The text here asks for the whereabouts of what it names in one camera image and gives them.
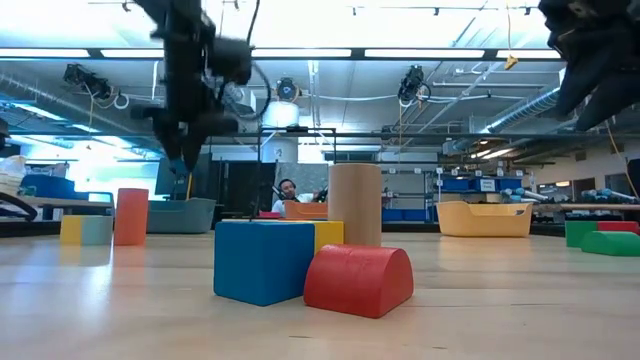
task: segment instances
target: red wooden block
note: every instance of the red wooden block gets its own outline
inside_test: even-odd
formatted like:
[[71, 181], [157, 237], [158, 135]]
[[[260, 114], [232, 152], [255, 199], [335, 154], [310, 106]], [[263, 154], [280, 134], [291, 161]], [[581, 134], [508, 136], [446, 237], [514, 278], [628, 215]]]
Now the red wooden block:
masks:
[[635, 221], [598, 221], [598, 231], [628, 231], [640, 234], [640, 227]]
[[413, 295], [413, 271], [402, 249], [325, 245], [304, 286], [308, 306], [377, 319]]

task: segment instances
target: green arch block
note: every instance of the green arch block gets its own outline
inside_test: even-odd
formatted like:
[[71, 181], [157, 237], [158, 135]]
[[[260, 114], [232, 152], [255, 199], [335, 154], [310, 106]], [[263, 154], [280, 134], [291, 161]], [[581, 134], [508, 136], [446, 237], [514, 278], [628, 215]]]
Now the green arch block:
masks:
[[640, 236], [623, 231], [592, 231], [582, 239], [582, 251], [611, 256], [640, 256]]

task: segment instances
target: person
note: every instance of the person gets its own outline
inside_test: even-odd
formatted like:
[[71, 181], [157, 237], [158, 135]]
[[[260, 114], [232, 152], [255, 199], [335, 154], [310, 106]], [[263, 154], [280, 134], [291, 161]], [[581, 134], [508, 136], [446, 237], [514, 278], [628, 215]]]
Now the person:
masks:
[[[291, 179], [282, 179], [280, 183], [278, 183], [278, 189], [282, 192], [285, 197], [285, 200], [293, 200], [297, 202], [312, 202], [315, 200], [317, 193], [313, 194], [296, 194], [296, 184]], [[271, 212], [278, 212], [280, 216], [285, 216], [284, 211], [284, 202], [280, 199], [276, 200], [273, 203], [273, 207], [271, 208]]]

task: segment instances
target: yellow block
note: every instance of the yellow block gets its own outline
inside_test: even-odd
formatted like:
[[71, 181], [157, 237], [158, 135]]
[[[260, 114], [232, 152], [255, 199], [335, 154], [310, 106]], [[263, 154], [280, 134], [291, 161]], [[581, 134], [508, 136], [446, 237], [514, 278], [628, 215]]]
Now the yellow block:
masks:
[[60, 244], [81, 245], [82, 244], [82, 215], [65, 215], [62, 217], [60, 225]]
[[316, 228], [314, 254], [325, 245], [344, 244], [344, 223], [342, 221], [312, 222]]

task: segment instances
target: blue cube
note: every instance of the blue cube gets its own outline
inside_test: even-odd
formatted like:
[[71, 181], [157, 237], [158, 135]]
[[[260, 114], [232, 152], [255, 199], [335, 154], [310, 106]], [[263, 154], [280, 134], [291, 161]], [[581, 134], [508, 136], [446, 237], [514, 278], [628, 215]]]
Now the blue cube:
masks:
[[302, 296], [314, 237], [312, 223], [218, 223], [213, 292], [258, 306]]

